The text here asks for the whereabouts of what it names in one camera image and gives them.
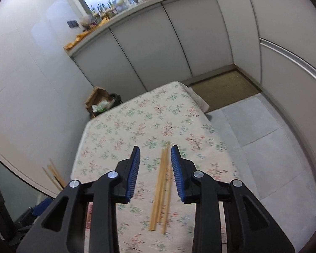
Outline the potted plants on sill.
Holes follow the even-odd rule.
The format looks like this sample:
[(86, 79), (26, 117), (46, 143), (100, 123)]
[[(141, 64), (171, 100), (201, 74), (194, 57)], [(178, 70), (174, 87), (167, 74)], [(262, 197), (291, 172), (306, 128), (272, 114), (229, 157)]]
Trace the potted plants on sill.
[(108, 1), (105, 5), (104, 3), (98, 3), (96, 6), (90, 6), (91, 15), (98, 22), (101, 22), (103, 19), (110, 20), (120, 13), (116, 5), (111, 1)]

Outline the long wooden stick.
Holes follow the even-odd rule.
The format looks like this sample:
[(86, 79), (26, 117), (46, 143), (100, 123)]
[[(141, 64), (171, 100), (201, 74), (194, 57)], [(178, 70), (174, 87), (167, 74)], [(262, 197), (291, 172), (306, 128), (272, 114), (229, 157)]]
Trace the long wooden stick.
[(46, 168), (42, 167), (42, 169), (48, 177), (48, 179), (54, 184), (54, 186), (59, 191), (62, 191), (66, 187), (67, 182), (64, 180), (60, 172), (57, 170), (52, 159), (49, 159), (49, 161), (50, 164)]

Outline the floral tablecloth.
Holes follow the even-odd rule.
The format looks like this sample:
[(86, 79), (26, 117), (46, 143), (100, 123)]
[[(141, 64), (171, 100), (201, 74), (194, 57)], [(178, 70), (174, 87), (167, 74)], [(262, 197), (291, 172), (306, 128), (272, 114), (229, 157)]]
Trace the floral tablecloth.
[(177, 146), (183, 158), (222, 182), (237, 176), (226, 144), (206, 117), (208, 105), (180, 82), (171, 82), (133, 98), (89, 121), (83, 132), (71, 177), (97, 180), (140, 148), (135, 192), (118, 204), (117, 230), (121, 252), (191, 252), (195, 206), (181, 202), (171, 189), (167, 231), (149, 230), (161, 152)]

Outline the black wall switch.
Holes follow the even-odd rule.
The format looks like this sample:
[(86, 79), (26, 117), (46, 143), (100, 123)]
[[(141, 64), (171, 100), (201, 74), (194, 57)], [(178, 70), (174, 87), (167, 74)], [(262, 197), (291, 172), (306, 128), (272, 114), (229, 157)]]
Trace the black wall switch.
[(76, 28), (76, 27), (79, 27), (79, 24), (77, 21), (73, 20), (73, 21), (67, 21), (67, 24), (68, 26), (73, 29), (73, 28)]

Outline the black trash bin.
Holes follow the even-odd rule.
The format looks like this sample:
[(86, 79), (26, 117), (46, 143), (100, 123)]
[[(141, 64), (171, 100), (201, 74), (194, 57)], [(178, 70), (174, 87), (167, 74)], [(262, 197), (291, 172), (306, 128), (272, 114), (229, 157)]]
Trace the black trash bin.
[(108, 104), (107, 104), (108, 109), (112, 109), (123, 103), (121, 96), (116, 93), (111, 93), (109, 97), (107, 98), (107, 100), (108, 100)]

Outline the brown cardboard box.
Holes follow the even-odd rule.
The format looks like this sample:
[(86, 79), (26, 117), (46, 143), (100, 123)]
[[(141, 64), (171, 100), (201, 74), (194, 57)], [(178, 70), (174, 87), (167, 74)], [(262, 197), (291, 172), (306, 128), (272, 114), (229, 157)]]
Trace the brown cardboard box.
[(104, 88), (95, 86), (87, 100), (84, 102), (87, 111), (90, 113), (90, 119), (95, 117), (92, 105), (98, 105), (101, 101), (110, 101), (110, 94)]

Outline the yellow bags on counter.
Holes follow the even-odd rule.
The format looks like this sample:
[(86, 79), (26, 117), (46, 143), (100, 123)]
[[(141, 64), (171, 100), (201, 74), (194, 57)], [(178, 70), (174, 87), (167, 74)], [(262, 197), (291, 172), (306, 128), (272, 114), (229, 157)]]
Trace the yellow bags on counter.
[(80, 34), (78, 34), (75, 38), (75, 40), (73, 42), (70, 42), (68, 44), (66, 44), (63, 48), (65, 51), (69, 51), (70, 49), (72, 49), (74, 46), (76, 46), (83, 38), (85, 38), (87, 35), (89, 35), (90, 33), (92, 33), (93, 31), (97, 30), (98, 28), (102, 27), (103, 25), (105, 25), (106, 23), (109, 22), (109, 18), (108, 17), (104, 17), (102, 19), (102, 21), (100, 23), (98, 23), (97, 25), (94, 25), (92, 27), (90, 27), (89, 30), (86, 30)]

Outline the white kitchen cabinets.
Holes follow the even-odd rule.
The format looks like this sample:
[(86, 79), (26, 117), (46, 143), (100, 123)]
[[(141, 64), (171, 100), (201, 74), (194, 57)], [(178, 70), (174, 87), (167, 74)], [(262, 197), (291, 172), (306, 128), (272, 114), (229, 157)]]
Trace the white kitchen cabinets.
[(119, 14), (68, 54), (90, 82), (112, 82), (127, 97), (236, 66), (316, 157), (311, 0), (151, 0)]

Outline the brown floor mat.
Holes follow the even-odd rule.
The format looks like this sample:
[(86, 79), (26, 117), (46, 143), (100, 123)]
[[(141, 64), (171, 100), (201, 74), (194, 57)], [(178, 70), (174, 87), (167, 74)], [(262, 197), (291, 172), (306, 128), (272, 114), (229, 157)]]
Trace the brown floor mat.
[(238, 70), (232, 70), (190, 85), (214, 111), (260, 93), (260, 89)]

